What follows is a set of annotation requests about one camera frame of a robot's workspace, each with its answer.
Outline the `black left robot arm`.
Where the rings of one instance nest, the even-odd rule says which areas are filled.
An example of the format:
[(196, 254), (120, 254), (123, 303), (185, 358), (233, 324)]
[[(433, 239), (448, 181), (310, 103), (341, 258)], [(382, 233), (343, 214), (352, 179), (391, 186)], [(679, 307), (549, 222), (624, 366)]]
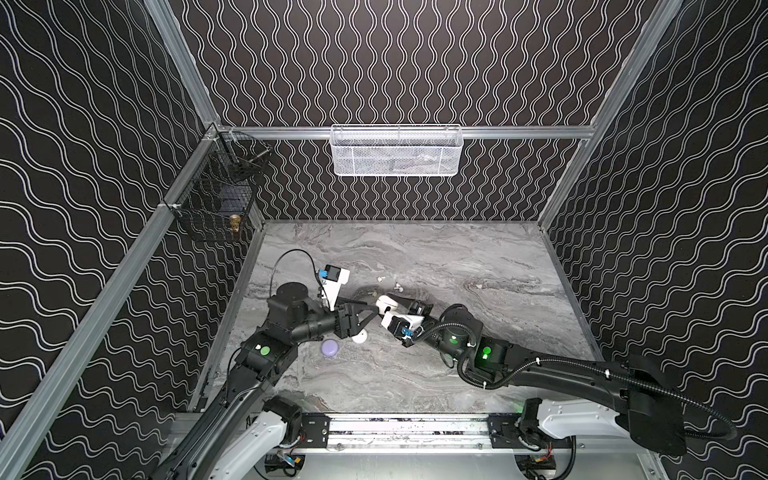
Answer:
[(153, 479), (242, 479), (270, 451), (301, 439), (302, 413), (271, 393), (301, 344), (360, 334), (378, 318), (361, 301), (330, 308), (297, 282), (267, 300), (267, 318), (241, 346), (221, 390), (185, 438), (151, 473)]

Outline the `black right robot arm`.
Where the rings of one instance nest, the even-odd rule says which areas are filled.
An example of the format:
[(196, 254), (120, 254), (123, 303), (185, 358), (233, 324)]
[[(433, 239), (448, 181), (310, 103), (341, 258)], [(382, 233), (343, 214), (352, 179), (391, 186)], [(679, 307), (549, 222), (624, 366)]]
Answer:
[(572, 436), (627, 437), (670, 456), (690, 439), (730, 441), (738, 429), (727, 416), (683, 395), (652, 363), (590, 361), (546, 354), (484, 334), (483, 323), (462, 304), (438, 317), (431, 305), (396, 295), (379, 297), (382, 326), (406, 348), (424, 343), (483, 391), (519, 386), (565, 395), (529, 399), (516, 426), (523, 443)]

